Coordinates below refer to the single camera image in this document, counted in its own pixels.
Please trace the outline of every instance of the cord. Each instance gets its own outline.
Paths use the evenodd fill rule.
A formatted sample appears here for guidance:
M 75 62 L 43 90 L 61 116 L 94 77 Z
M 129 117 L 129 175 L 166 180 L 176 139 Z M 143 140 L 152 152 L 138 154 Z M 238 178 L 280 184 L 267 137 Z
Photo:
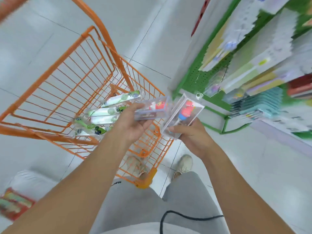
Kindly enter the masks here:
M 165 220 L 165 217 L 167 216 L 168 213 L 175 213 L 181 217 L 184 217 L 186 219 L 190 219 L 190 220 L 194 220 L 194 221 L 208 221 L 208 220 L 212 220 L 212 219 L 216 219 L 216 218 L 219 218 L 219 217 L 224 217 L 223 215 L 218 215 L 218 216 L 213 216 L 213 217 L 206 217 L 206 218 L 198 218 L 198 217 L 189 217 L 189 216 L 186 216 L 186 215 L 183 215 L 179 212 L 176 212 L 176 211 L 173 211 L 173 210 L 168 210 L 167 212 L 165 212 L 163 214 L 163 217 L 161 218 L 160 220 L 160 234 L 163 234 L 163 231 L 162 231 L 162 227 L 163 227 L 163 221 Z

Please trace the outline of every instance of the orange shopping cart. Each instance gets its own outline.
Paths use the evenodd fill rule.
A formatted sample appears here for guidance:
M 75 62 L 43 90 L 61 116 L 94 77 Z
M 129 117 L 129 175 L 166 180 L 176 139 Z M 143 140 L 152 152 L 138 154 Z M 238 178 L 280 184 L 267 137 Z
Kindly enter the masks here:
M 79 39 L 36 82 L 0 116 L 0 133 L 47 140 L 85 159 L 97 144 L 92 136 L 73 137 L 72 119 L 113 96 L 139 90 L 144 98 L 164 94 L 117 54 L 99 17 L 82 1 L 72 0 L 96 24 Z M 162 137 L 161 119 L 154 120 L 144 135 L 127 151 L 116 176 L 139 188 L 152 182 L 158 165 L 173 140 Z M 128 156 L 136 156 L 150 168 L 142 180 L 128 171 Z

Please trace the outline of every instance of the tile floor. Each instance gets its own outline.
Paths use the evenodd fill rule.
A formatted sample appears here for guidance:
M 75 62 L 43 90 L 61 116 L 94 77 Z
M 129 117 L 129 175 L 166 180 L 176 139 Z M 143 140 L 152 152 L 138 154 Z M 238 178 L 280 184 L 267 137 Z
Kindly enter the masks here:
M 169 94 L 167 86 L 188 47 L 204 0 L 85 1 L 106 25 L 117 51 Z M 91 24 L 70 0 L 31 0 L 2 23 L 0 112 L 21 96 Z M 228 135 L 208 132 L 247 182 L 296 233 L 312 234 L 312 157 L 252 128 Z M 10 177 L 21 170 L 37 170 L 59 181 L 82 162 L 46 141 L 0 135 L 0 146 L 0 192 Z M 185 153 L 190 152 L 180 141 L 175 141 L 167 152 L 151 185 L 160 196 Z M 204 165 L 191 156 L 192 170 L 199 174 L 218 204 Z

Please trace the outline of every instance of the shoe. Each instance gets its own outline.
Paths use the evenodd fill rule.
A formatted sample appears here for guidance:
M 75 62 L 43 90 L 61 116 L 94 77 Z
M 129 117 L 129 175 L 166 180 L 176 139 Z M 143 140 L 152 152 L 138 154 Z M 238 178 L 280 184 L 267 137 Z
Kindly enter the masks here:
M 192 169 L 193 159 L 190 155 L 185 154 L 180 158 L 180 161 L 177 165 L 177 171 L 174 173 L 174 178 L 176 178 L 177 173 L 187 173 Z
M 127 158 L 127 172 L 135 177 L 140 177 L 143 173 L 148 173 L 148 168 L 137 157 L 129 156 Z

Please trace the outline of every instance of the pants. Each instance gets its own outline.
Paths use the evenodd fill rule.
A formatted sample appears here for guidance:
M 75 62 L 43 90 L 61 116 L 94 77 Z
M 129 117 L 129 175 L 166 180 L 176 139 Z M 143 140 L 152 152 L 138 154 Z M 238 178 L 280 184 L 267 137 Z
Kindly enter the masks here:
M 91 234 L 100 234 L 129 225 L 160 222 L 167 210 L 206 218 L 220 215 L 214 201 L 199 176 L 188 172 L 174 179 L 163 198 L 151 189 L 139 189 L 123 179 L 115 179 L 91 228 Z M 224 218 L 193 221 L 173 213 L 165 223 L 189 228 L 199 233 L 225 233 Z

